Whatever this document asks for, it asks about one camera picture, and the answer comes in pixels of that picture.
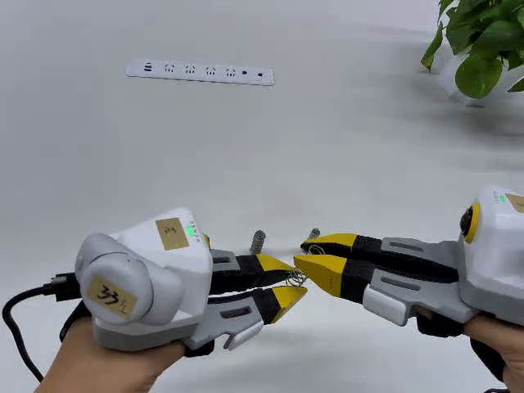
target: tan paper label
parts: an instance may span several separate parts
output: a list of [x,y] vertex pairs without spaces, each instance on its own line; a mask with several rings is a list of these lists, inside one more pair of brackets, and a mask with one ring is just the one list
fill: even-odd
[[133,313],[137,298],[118,288],[98,274],[93,275],[88,289],[88,298],[104,309],[121,318],[129,318]]
[[180,219],[159,219],[156,221],[156,227],[164,244],[164,250],[189,247]]
[[506,194],[506,197],[508,198],[508,201],[511,202],[516,211],[519,213],[524,213],[524,196]]

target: power strip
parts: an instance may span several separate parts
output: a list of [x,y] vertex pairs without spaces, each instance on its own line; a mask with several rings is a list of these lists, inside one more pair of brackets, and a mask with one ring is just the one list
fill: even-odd
[[186,61],[135,59],[127,76],[273,86],[273,70],[243,65],[195,64]]

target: power cord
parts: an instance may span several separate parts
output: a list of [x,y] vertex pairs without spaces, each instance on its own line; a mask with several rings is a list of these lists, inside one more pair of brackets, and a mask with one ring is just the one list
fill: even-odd
[[74,273],[63,273],[57,274],[54,278],[51,279],[51,282],[44,284],[41,287],[29,289],[19,293],[16,296],[13,296],[2,309],[2,318],[6,323],[9,330],[15,339],[16,348],[20,353],[20,357],[24,361],[24,364],[30,370],[30,372],[36,377],[38,382],[43,380],[42,373],[38,370],[36,365],[33,363],[33,360],[29,357],[27,349],[25,348],[24,338],[20,332],[20,328],[16,323],[15,319],[11,315],[11,311],[15,305],[22,302],[23,300],[30,299],[31,297],[40,296],[40,295],[55,295],[56,301],[72,300],[79,299],[80,295],[80,286],[76,280]]

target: green plant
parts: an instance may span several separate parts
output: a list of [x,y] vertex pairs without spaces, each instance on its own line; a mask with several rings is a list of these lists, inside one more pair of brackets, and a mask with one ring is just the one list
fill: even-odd
[[[524,0],[440,0],[439,24],[421,62],[431,71],[443,33],[453,54],[468,51],[457,69],[458,89],[472,98],[483,98],[499,82],[503,66],[524,65]],[[449,17],[446,26],[440,18]],[[509,92],[524,91],[524,78]]]

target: white flower pot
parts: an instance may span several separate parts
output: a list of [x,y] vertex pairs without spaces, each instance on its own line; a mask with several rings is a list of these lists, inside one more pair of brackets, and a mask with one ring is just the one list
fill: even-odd
[[508,93],[508,90],[522,77],[524,77],[524,66],[521,65],[513,70],[508,71],[508,67],[505,66],[500,75],[500,80],[494,89],[484,98],[476,99],[470,98],[465,94],[462,94],[455,83],[455,74],[458,67],[462,64],[467,54],[458,54],[452,56],[442,68],[440,75],[438,76],[438,83],[448,93],[448,96],[454,100],[458,100],[467,106],[486,106],[491,100],[500,99],[503,97],[511,97],[518,93]]

